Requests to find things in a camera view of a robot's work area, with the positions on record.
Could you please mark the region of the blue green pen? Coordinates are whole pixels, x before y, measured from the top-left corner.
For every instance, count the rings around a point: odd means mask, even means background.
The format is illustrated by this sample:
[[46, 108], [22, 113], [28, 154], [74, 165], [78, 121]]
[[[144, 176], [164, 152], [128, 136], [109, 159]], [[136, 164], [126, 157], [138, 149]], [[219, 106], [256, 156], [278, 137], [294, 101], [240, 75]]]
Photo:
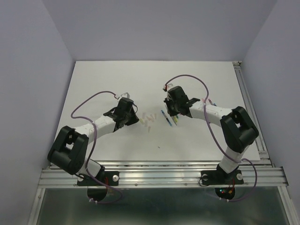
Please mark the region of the blue green pen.
[[160, 110], [162, 115], [164, 116], [164, 118], [166, 119], [166, 121], [168, 122], [168, 124], [172, 127], [172, 123], [170, 122], [170, 120], [168, 119], [167, 115], [165, 114], [165, 112], [163, 110]]

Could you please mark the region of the yellow pen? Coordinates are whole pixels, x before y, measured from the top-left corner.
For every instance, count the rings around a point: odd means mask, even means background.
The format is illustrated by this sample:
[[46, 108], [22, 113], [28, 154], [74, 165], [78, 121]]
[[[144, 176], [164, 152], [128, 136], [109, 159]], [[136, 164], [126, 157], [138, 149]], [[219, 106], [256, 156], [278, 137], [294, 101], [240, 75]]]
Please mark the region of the yellow pen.
[[177, 123], [178, 123], [177, 118], [175, 116], [173, 116], [172, 119], [173, 119], [174, 123], [177, 125]]

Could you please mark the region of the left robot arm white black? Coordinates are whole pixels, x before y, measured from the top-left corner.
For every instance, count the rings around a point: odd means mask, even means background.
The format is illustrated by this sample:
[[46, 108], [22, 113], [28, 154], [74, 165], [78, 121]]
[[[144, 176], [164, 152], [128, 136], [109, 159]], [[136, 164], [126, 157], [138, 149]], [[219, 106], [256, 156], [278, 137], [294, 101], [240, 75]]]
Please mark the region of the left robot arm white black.
[[92, 147], [95, 148], [98, 138], [138, 121], [133, 100], [122, 97], [115, 108], [97, 120], [76, 128], [69, 126], [61, 128], [47, 159], [70, 175], [86, 175], [93, 184], [101, 184], [104, 181], [105, 169], [86, 156], [88, 145], [92, 143]]

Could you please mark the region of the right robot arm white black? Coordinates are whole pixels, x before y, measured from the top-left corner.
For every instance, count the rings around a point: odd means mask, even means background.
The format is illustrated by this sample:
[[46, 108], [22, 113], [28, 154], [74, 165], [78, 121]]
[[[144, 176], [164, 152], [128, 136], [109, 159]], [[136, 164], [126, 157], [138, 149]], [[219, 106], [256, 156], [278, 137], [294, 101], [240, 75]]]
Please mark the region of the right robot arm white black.
[[222, 129], [227, 147], [226, 150], [221, 150], [224, 156], [213, 174], [221, 183], [233, 178], [245, 151], [259, 136], [258, 129], [247, 111], [241, 106], [228, 109], [207, 105], [204, 100], [197, 98], [189, 99], [181, 86], [165, 88], [164, 91], [167, 93], [164, 103], [170, 116], [181, 114], [204, 120], [216, 143], [217, 139], [210, 125], [214, 124]]

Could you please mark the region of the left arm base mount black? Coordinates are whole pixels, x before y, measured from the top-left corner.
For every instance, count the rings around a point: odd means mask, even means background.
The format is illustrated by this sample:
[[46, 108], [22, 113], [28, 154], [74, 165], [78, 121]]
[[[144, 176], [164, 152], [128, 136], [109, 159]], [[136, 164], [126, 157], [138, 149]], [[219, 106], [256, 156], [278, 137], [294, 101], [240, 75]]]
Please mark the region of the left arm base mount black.
[[[123, 194], [118, 189], [114, 188], [115, 185], [113, 176], [118, 176], [117, 172], [113, 174], [105, 175], [105, 167], [94, 160], [88, 162], [88, 169], [90, 173], [86, 172], [85, 164], [82, 168], [75, 174], [77, 177], [77, 185], [79, 186], [103, 186], [103, 189], [88, 189], [87, 197], [89, 202], [94, 204], [110, 204], [120, 201]], [[118, 197], [115, 200], [105, 201], [108, 191], [111, 190], [113, 193], [118, 193]]]

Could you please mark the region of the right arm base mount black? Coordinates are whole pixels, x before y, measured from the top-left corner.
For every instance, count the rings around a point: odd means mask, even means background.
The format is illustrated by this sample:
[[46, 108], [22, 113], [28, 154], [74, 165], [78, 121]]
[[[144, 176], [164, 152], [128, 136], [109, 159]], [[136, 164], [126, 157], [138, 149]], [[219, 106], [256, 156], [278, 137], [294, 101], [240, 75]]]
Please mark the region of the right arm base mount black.
[[231, 173], [224, 172], [220, 166], [216, 170], [201, 171], [198, 184], [201, 187], [216, 186], [216, 196], [221, 200], [232, 200], [235, 197], [235, 186], [244, 184], [241, 170], [235, 169]]

